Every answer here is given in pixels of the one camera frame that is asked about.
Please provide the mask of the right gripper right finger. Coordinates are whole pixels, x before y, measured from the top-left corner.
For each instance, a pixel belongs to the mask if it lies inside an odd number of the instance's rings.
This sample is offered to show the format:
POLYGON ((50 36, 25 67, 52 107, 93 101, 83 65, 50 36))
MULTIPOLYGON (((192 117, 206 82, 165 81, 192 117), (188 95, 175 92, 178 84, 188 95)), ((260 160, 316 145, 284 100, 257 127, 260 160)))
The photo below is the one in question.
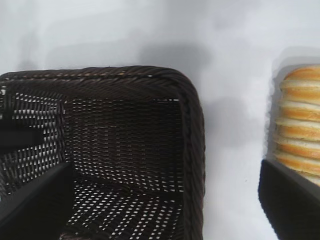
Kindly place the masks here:
POLYGON ((275 161, 261 162, 258 199, 279 240, 320 238, 320 187, 275 161))

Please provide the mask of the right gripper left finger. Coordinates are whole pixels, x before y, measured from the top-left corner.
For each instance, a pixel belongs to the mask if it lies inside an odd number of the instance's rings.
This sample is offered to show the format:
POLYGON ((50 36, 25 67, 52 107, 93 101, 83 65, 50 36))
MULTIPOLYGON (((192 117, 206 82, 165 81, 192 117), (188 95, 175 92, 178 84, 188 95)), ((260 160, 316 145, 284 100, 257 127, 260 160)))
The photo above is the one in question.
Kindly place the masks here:
POLYGON ((61 163, 1 200, 0 238, 57 240, 73 204, 73 167, 61 163))

